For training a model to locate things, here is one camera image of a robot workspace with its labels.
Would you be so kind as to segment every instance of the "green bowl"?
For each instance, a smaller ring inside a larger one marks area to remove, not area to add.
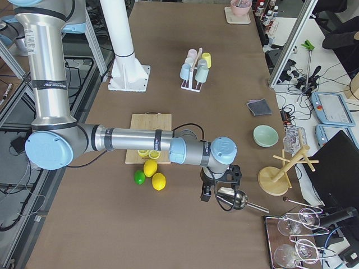
[[[272,147],[278,142],[278,133],[268,125],[259,125],[253,131],[254,141],[261,147]]]

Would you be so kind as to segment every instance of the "person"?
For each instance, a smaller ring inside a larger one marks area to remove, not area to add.
[[[359,16],[329,33],[322,46],[334,50],[349,77],[354,78],[359,71]]]

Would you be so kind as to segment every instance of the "green clamp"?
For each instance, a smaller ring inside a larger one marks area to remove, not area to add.
[[[301,46],[305,47],[307,50],[314,50],[314,46],[310,43],[308,39],[305,40],[304,44],[301,44]]]

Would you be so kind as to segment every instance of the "white coaster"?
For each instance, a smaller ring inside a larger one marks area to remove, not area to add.
[[[229,24],[250,24],[251,19],[249,18],[249,14],[245,14],[243,16],[236,16],[232,13],[232,10],[230,7],[224,8],[225,13],[225,19]]]

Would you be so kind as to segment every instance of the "computer monitor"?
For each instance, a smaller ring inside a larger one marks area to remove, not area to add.
[[[359,149],[349,137],[339,131],[311,159],[319,160],[314,165],[315,172],[305,169],[325,208],[355,207],[359,211]],[[352,249],[359,253],[359,217],[337,224]]]

